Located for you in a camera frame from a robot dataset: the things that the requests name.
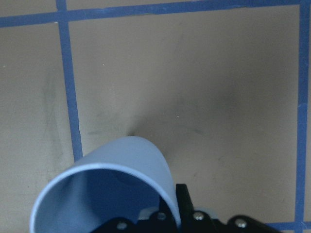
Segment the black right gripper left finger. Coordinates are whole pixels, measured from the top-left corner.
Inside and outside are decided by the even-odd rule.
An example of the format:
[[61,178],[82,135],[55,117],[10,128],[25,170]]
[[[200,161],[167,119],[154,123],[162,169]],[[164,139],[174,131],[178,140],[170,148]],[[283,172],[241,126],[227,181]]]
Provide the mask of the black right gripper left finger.
[[159,197],[157,207],[141,210],[136,226],[138,233],[174,233],[175,219],[166,201]]

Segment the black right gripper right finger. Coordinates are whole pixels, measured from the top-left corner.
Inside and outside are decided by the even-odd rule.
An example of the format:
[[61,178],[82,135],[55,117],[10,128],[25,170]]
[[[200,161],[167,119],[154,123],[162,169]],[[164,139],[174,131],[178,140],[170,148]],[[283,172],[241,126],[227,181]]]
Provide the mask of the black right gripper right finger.
[[176,198],[181,218],[191,218],[194,206],[186,184],[176,184]]

